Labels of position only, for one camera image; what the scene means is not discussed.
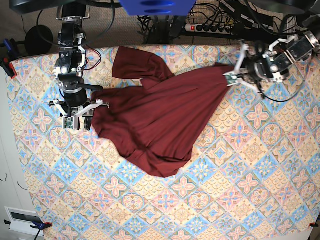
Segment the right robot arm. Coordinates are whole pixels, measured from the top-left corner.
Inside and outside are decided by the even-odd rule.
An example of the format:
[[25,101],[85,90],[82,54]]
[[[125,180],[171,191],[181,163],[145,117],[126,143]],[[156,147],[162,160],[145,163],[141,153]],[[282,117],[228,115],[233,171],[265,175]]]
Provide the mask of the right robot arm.
[[83,79],[87,60],[82,21],[87,18],[86,10],[86,5],[72,2],[57,11],[57,19],[62,21],[62,27],[58,34],[59,53],[54,75],[62,100],[53,99],[49,106],[59,110],[62,128],[67,130],[79,130],[80,119],[84,119],[84,128],[89,131],[94,110],[104,105],[102,100],[92,101],[87,95],[87,90],[101,91],[103,87],[86,84]]

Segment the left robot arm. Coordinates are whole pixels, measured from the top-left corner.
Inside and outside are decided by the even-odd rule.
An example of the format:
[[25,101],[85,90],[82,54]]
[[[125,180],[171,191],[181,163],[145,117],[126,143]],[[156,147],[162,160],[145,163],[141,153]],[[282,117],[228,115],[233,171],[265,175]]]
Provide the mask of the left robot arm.
[[257,87],[262,82],[282,83],[289,77],[291,66],[307,60],[320,49],[320,15],[312,15],[302,24],[305,28],[302,33],[279,38],[247,59],[244,64],[247,82]]

